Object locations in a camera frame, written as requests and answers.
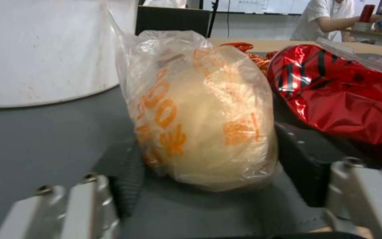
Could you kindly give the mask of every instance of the whiteboard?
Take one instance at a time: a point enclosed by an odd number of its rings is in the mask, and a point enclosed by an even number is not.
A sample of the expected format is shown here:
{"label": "whiteboard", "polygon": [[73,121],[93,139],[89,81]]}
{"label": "whiteboard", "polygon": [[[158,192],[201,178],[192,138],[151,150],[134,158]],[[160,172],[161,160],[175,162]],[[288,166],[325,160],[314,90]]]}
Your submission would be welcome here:
{"label": "whiteboard", "polygon": [[[212,1],[204,0],[203,9],[212,11]],[[302,14],[309,0],[219,0],[218,12]]]}
{"label": "whiteboard", "polygon": [[310,0],[294,0],[291,4],[290,14],[302,14]]}
{"label": "whiteboard", "polygon": [[291,12],[291,5],[292,4],[293,4],[293,0],[268,1],[266,12],[267,13],[288,14]]}
{"label": "whiteboard", "polygon": [[[0,107],[77,99],[118,84],[115,35],[99,0],[0,0]],[[136,0],[108,0],[135,33]]]}

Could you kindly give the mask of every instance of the white t-shirt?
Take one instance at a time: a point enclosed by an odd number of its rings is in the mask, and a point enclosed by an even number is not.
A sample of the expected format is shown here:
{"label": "white t-shirt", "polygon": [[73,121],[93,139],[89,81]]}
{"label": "white t-shirt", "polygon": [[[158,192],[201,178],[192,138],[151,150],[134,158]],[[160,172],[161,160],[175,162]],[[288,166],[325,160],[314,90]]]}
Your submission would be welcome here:
{"label": "white t-shirt", "polygon": [[318,37],[332,40],[337,33],[323,33],[316,22],[317,18],[351,18],[354,15],[353,0],[337,3],[335,0],[310,0],[301,15],[291,40],[315,41]]}

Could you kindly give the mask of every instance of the plastic bag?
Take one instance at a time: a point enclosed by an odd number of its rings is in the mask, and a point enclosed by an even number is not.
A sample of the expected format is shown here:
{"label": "plastic bag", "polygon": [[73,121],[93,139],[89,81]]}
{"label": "plastic bag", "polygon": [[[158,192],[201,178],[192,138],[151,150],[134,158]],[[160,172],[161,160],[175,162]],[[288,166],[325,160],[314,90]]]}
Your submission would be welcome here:
{"label": "plastic bag", "polygon": [[381,62],[344,59],[315,45],[278,52],[267,71],[272,88],[303,122],[322,132],[353,139],[382,162]]}
{"label": "plastic bag", "polygon": [[270,181],[272,92],[245,54],[191,31],[120,39],[120,85],[147,165],[216,192]]}

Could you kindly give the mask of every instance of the person's arm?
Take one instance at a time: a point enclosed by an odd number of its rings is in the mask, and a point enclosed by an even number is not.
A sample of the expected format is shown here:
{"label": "person's arm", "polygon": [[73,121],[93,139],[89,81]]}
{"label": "person's arm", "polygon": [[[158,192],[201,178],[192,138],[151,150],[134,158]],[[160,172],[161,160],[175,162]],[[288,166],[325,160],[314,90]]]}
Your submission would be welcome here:
{"label": "person's arm", "polygon": [[[338,18],[338,19],[330,19],[328,17],[320,17],[317,18],[319,28],[323,32],[332,32],[343,28],[348,28],[353,26],[357,21],[359,21],[360,16],[353,18]],[[372,15],[370,22],[374,23],[378,20],[382,19],[380,15]]]}
{"label": "person's arm", "polygon": [[350,36],[350,32],[341,32],[341,41],[342,42],[355,42],[355,38]]}

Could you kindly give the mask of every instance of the person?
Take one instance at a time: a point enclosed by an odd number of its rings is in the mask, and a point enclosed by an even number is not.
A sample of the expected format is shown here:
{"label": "person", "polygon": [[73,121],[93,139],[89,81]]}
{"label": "person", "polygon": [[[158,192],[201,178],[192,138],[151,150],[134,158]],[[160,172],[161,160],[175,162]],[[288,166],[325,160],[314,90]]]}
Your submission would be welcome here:
{"label": "person", "polygon": [[[316,41],[317,38],[332,40],[337,30],[351,27],[359,20],[354,15],[354,0],[310,0],[300,17],[291,40]],[[372,15],[375,22],[382,17]],[[342,32],[342,41],[354,41],[348,32]]]}

